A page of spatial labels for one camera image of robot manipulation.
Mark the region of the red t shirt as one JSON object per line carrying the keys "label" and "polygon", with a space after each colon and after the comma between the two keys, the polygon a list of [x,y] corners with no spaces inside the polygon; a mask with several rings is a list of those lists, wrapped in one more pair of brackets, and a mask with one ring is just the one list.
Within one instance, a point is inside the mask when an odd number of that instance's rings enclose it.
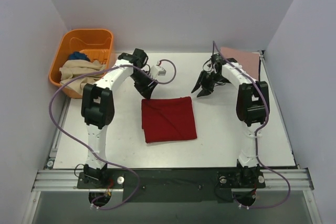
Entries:
{"label": "red t shirt", "polygon": [[143,99],[141,119],[147,144],[197,139],[191,97]]}

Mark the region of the beige t shirt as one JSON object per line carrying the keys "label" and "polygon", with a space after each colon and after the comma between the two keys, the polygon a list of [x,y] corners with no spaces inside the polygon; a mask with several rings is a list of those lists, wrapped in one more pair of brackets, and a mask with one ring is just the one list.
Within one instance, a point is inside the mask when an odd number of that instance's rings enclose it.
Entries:
{"label": "beige t shirt", "polygon": [[60,84],[73,80],[74,78],[81,76],[83,74],[88,74],[85,77],[79,78],[74,82],[68,84],[63,88],[63,92],[71,98],[81,99],[83,88],[86,84],[93,84],[98,81],[103,74],[93,74],[93,72],[101,71],[106,68],[106,65],[101,64],[99,61],[95,60],[93,62],[86,60],[68,60],[65,64],[59,68],[61,78]]}

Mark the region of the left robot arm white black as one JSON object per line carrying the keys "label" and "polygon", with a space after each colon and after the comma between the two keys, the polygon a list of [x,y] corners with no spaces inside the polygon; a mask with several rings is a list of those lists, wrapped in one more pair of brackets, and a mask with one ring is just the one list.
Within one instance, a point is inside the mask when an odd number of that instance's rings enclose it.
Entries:
{"label": "left robot arm white black", "polygon": [[157,83],[154,76],[141,73],[148,60],[147,54],[136,48],[132,54],[122,53],[116,60],[116,70],[106,73],[100,80],[83,88],[81,115],[88,130],[88,156],[83,174],[95,188],[108,182],[106,161],[106,136],[115,108],[113,93],[128,77],[143,98],[149,99]]}

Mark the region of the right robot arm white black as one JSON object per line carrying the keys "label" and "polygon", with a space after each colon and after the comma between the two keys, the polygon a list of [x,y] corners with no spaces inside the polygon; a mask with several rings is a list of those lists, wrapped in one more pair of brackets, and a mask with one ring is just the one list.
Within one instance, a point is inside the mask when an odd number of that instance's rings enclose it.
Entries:
{"label": "right robot arm white black", "polygon": [[221,54],[212,54],[206,61],[208,69],[198,76],[192,93],[199,91],[198,98],[211,95],[216,86],[227,83],[237,89],[236,114],[243,124],[244,138],[238,155],[237,166],[241,168],[234,174],[235,183],[246,187],[253,181],[260,169],[256,144],[261,137],[260,130],[269,120],[268,83],[250,76],[234,58],[223,58]]}

